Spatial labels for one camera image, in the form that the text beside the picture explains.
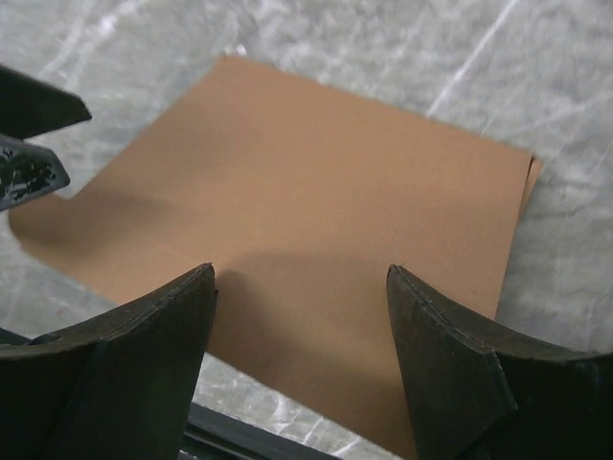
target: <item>black plastic part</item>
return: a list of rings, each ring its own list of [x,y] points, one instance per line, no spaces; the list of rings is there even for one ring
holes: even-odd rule
[[[0,65],[0,132],[27,139],[91,120],[74,94]]]
[[[613,356],[510,330],[402,267],[388,306],[420,460],[613,458]]]
[[[0,212],[70,184],[49,149],[0,134]]]
[[[185,428],[182,450],[198,460],[209,458],[331,460],[336,458],[194,403]]]
[[[0,458],[174,460],[215,307],[215,274],[203,265],[84,323],[1,345],[10,422]]]

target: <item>cardboard sheet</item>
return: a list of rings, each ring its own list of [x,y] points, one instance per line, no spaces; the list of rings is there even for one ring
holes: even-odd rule
[[[209,351],[414,458],[385,276],[496,311],[532,158],[238,57],[70,200],[11,211],[43,262],[117,303],[216,268]]]

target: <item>brown cardboard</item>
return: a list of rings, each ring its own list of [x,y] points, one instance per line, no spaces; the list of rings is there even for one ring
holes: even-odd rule
[[[124,303],[203,262],[209,351],[415,458],[390,264],[493,317],[531,156],[225,57],[70,200],[11,211],[43,262]]]

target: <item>worn black edge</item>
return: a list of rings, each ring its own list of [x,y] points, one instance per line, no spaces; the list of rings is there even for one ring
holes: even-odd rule
[[[69,184],[68,172],[51,149],[0,134],[0,211]]]
[[[518,410],[517,402],[513,397],[511,388],[509,387],[509,383],[507,382],[507,378],[505,376],[505,372],[502,368],[500,360],[498,359],[498,355],[496,354],[495,347],[477,340],[477,338],[472,334],[466,333],[463,329],[463,327],[465,327],[465,323],[458,325],[455,321],[450,321],[449,318],[445,316],[445,311],[437,309],[430,296],[423,292],[423,290],[413,281],[411,281],[408,276],[410,275],[408,270],[397,265],[392,265],[389,273],[393,274],[396,277],[396,280],[404,284],[406,289],[417,298],[423,314],[428,315],[439,327],[442,327],[446,333],[453,337],[459,344],[462,344],[462,346],[467,347],[473,352],[484,357],[486,363],[488,364],[488,375],[490,381],[497,389],[497,394],[500,396],[500,408],[507,416],[516,412]],[[448,302],[450,305],[459,307],[459,313],[466,313],[468,318],[471,320],[486,320],[486,324],[493,323],[484,316],[467,309],[463,305],[457,304],[450,299]]]
[[[29,341],[23,335],[0,328],[0,345],[26,345]]]
[[[192,403],[185,436],[192,440],[195,437],[205,437],[204,441],[223,442],[224,447],[234,447],[236,454],[242,455],[238,458],[257,460],[330,460],[336,458],[196,403]]]

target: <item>marble surface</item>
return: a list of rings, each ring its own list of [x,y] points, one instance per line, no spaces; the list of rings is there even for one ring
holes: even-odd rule
[[[546,166],[517,228],[497,319],[613,350],[611,2],[4,0],[0,42],[2,63],[78,92],[94,114],[36,139],[73,177],[65,195],[223,52],[533,151]],[[24,255],[6,216],[0,240],[2,327],[34,336],[112,307]],[[393,458],[209,356],[195,399],[341,458]]]

